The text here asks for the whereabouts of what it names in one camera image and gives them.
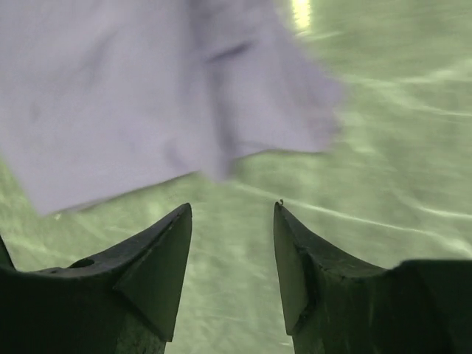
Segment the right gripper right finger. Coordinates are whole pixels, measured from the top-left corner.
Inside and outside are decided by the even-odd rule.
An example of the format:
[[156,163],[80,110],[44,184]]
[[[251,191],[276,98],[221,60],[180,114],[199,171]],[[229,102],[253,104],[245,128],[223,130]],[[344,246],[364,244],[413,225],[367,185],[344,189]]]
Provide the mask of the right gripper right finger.
[[407,260],[384,269],[274,206],[274,253],[296,353],[469,353],[471,262]]

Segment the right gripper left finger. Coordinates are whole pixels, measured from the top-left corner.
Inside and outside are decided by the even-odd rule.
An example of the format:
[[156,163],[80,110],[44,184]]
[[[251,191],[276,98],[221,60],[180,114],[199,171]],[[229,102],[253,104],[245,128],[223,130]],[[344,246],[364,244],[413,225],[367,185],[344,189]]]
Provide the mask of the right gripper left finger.
[[173,340],[192,234],[183,204],[66,268],[19,271],[1,249],[1,351],[163,353]]

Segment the purple t shirt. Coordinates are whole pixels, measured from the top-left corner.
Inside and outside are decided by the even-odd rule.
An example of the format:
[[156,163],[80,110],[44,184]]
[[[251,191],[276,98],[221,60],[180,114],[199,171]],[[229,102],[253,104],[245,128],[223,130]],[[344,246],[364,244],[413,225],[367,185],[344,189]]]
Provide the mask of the purple t shirt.
[[1,155],[42,215],[325,150],[341,99],[272,1],[1,3]]

